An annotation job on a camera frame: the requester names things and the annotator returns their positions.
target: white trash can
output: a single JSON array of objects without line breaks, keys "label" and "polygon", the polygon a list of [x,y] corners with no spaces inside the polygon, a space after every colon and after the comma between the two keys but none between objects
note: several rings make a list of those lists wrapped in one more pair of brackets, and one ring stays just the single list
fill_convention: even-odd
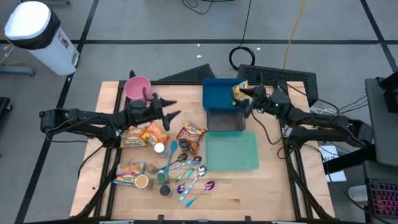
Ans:
[{"label": "white trash can", "polygon": [[44,3],[27,1],[15,8],[4,33],[16,47],[27,49],[56,74],[69,75],[76,71],[80,54],[60,23]]}]

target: gray floor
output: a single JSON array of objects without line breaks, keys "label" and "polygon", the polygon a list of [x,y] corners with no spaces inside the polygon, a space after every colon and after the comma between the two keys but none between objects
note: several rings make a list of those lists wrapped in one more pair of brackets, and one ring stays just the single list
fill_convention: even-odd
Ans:
[{"label": "gray floor", "polygon": [[[387,40],[398,39],[398,7],[395,0],[367,0],[374,18]],[[72,5],[48,3],[62,21],[67,36],[79,40],[93,0],[72,0]],[[205,10],[208,2],[199,2]],[[209,13],[198,15],[179,0],[99,0],[88,40],[240,39],[248,0],[214,3]],[[253,0],[246,39],[289,39],[297,19],[300,1]],[[3,27],[17,1],[0,0]],[[359,0],[308,0],[295,39],[377,40]],[[0,57],[7,52],[0,45]],[[235,77],[228,63],[236,44],[142,44],[84,45],[65,108],[94,110],[101,82],[125,80],[136,74],[157,80],[209,63],[218,77]],[[256,65],[282,68],[286,45],[249,44],[256,53]],[[389,45],[398,57],[398,46]],[[392,70],[377,45],[292,45],[287,68],[315,72],[320,98],[344,106],[364,95],[364,79],[386,77]],[[41,150],[44,135],[39,130],[39,111],[54,108],[65,77],[49,70],[27,52],[16,49],[7,62],[28,60],[35,77],[0,75],[0,96],[10,97],[14,110],[0,125],[0,223],[12,223],[21,205],[27,184]],[[249,63],[237,52],[236,63]],[[370,122],[367,108],[349,114]],[[76,139],[61,135],[57,139]],[[85,144],[51,144],[44,169],[30,205],[26,221],[67,218],[76,187],[76,173]],[[360,167],[346,171],[348,181],[338,184],[346,190],[363,183]],[[363,222],[363,212],[330,186],[336,216]]]}]

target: white paper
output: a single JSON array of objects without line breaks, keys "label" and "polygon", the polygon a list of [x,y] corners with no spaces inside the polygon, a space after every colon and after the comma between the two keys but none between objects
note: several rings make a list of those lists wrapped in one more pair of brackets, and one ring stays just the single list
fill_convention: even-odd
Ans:
[{"label": "white paper", "polygon": [[[320,151],[322,153],[322,156],[323,156],[324,160],[326,160],[326,161],[329,161],[329,160],[334,159],[334,158],[338,158],[336,146],[319,146],[319,149],[320,149]],[[333,182],[345,182],[345,181],[347,181],[344,171],[339,171],[339,172],[332,173],[332,174],[330,174],[330,177],[331,177],[331,180]],[[326,180],[328,182],[330,182],[329,175],[326,175]]]}]

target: wooden table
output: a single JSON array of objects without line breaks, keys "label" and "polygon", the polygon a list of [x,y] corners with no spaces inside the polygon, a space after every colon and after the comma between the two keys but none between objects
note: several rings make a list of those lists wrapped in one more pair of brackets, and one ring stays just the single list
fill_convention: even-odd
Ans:
[{"label": "wooden table", "polygon": [[[305,91],[302,82],[289,82],[289,84],[300,91]],[[271,86],[266,86],[266,88],[268,93],[272,93]],[[113,112],[117,90],[118,82],[102,83],[96,107],[97,112]],[[165,113],[182,110],[171,122],[170,131],[167,133],[170,135],[168,146],[187,121],[200,128],[206,128],[206,113],[201,102],[202,86],[154,85],[152,90],[167,100],[178,101],[178,103],[166,107],[164,109]],[[292,88],[289,88],[289,93],[290,99],[296,107],[304,111],[309,110],[305,96]],[[266,126],[271,141],[279,139],[280,127],[278,120],[268,114],[254,113]],[[266,139],[264,130],[255,122],[252,116],[246,120],[246,131],[254,131],[257,136],[259,169],[239,172],[208,172],[204,177],[199,178],[183,203],[178,202],[180,195],[175,191],[177,184],[174,182],[170,184],[174,190],[171,197],[162,197],[159,194],[160,186],[157,183],[151,190],[146,191],[118,185],[114,195],[111,218],[115,220],[156,220],[158,215],[164,215],[165,220],[244,220],[244,217],[249,215],[252,220],[257,221],[295,220],[286,164],[284,160],[278,159],[276,156],[277,150],[282,147],[282,143],[271,146]],[[308,144],[318,147],[317,142],[308,142]],[[90,155],[100,145],[97,139],[89,139],[85,157]],[[301,149],[301,154],[308,189],[326,212],[334,216],[319,152],[304,146]],[[105,150],[103,149],[82,168],[70,215],[76,215],[80,212],[98,188],[104,155]],[[179,151],[174,154],[172,160],[174,161],[178,155]],[[205,164],[204,139],[200,141],[199,156],[202,156],[204,160],[202,164]],[[150,146],[147,146],[123,149],[121,162],[147,162],[147,164],[162,167],[167,160],[161,159],[153,153]],[[184,167],[171,170],[169,173],[170,178],[173,179],[178,176],[183,169]],[[201,191],[203,185],[209,180],[214,180],[216,187],[212,191],[205,192],[190,208],[185,208],[185,202]],[[107,190],[103,195],[102,215],[105,214],[108,194]],[[305,207],[299,190],[298,197],[302,217],[305,217]]]}]

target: keyboard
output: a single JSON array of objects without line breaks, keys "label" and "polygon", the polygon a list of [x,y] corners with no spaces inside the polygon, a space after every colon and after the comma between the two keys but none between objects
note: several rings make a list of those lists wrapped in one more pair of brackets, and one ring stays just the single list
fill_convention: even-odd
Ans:
[{"label": "keyboard", "polygon": [[370,182],[375,215],[398,219],[398,185]]}]

